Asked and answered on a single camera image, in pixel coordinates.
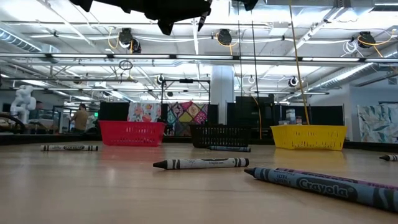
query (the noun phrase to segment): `white sculpture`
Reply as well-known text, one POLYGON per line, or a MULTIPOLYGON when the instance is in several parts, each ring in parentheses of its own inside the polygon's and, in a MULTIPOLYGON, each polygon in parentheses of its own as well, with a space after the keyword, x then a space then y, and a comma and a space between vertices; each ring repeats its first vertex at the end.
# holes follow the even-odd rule
POLYGON ((36 109, 36 99, 30 96, 32 92, 32 86, 21 85, 16 91, 15 100, 11 104, 11 116, 18 117, 20 115, 20 120, 24 124, 27 123, 29 111, 36 109))

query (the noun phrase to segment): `colorful quilt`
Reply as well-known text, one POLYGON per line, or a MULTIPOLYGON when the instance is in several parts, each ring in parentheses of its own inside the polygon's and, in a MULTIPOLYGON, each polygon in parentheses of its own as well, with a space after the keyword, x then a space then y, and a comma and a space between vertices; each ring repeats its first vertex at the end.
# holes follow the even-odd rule
POLYGON ((191 136, 190 124, 202 124, 207 120, 207 104, 171 103, 167 107, 167 124, 171 124, 170 136, 191 136))
POLYGON ((398 143, 398 105, 358 106, 362 142, 398 143))
POLYGON ((159 103, 130 103, 128 121, 156 122, 162 115, 159 103))

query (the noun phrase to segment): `black crayon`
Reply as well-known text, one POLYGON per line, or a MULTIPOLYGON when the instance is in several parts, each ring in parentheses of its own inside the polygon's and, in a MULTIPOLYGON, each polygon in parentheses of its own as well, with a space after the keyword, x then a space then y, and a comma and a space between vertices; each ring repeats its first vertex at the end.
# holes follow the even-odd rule
POLYGON ((383 189, 264 167, 255 167, 245 169, 244 171, 256 179, 273 184, 280 184, 350 202, 361 203, 390 212, 398 212, 398 190, 383 189))
POLYGON ((231 151, 231 152, 250 152, 250 147, 228 147, 228 146, 209 146, 213 151, 231 151))
POLYGON ((385 155, 379 158, 384 159, 385 161, 398 161, 398 155, 385 155))
POLYGON ((42 151, 98 151, 98 146, 57 146, 41 145, 42 151))
POLYGON ((226 159, 167 159, 155 162, 154 167, 162 169, 203 169, 222 167, 247 167, 249 159, 226 158, 226 159))

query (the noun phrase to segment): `crayon tip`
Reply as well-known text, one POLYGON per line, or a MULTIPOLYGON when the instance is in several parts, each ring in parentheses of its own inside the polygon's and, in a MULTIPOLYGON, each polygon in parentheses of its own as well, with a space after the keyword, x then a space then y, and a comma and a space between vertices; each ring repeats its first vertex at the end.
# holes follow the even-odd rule
POLYGON ((390 161, 390 157, 389 156, 381 156, 381 157, 379 157, 379 159, 383 159, 385 161, 390 161))
POLYGON ((252 176, 254 176, 254 168, 246 168, 244 170, 245 173, 250 174, 252 176))
POLYGON ((166 169, 167 168, 167 161, 155 162, 153 166, 156 167, 156 168, 166 169))

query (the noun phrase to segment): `gray crayon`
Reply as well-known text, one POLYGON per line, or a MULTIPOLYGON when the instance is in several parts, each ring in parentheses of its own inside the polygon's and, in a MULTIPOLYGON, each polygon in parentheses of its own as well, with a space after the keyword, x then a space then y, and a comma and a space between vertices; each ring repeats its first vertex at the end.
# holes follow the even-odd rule
POLYGON ((227 158, 227 159, 167 159, 155 162, 154 167, 162 169, 202 169, 221 167, 247 167, 249 159, 227 158))
POLYGON ((57 146, 41 145, 42 151, 98 151, 98 146, 57 146))
POLYGON ((332 175, 317 174, 317 173, 313 173, 313 172, 307 172, 307 171, 302 171, 302 170, 293 170, 293 169, 288 169, 288 168, 276 168, 276 170, 295 172, 298 174, 322 177, 322 178, 333 179, 333 180, 340 180, 340 181, 350 182, 350 183, 355 183, 355 184, 364 184, 364 185, 368 185, 368 186, 372 186, 372 187, 398 190, 398 187, 396 187, 396 186, 391 186, 391 185, 386 185, 386 184, 378 184, 378 183, 367 182, 367 181, 363 181, 363 180, 354 180, 354 179, 349 179, 349 178, 345 178, 345 177, 336 177, 336 176, 332 176, 332 175))
POLYGON ((361 203, 390 212, 398 212, 398 190, 382 189, 264 167, 255 167, 244 171, 266 182, 361 203))
POLYGON ((398 161, 398 155, 385 155, 379 158, 384 159, 385 161, 398 161))
POLYGON ((232 152, 250 152, 250 147, 228 147, 228 146, 210 146, 207 147, 213 151, 232 151, 232 152))

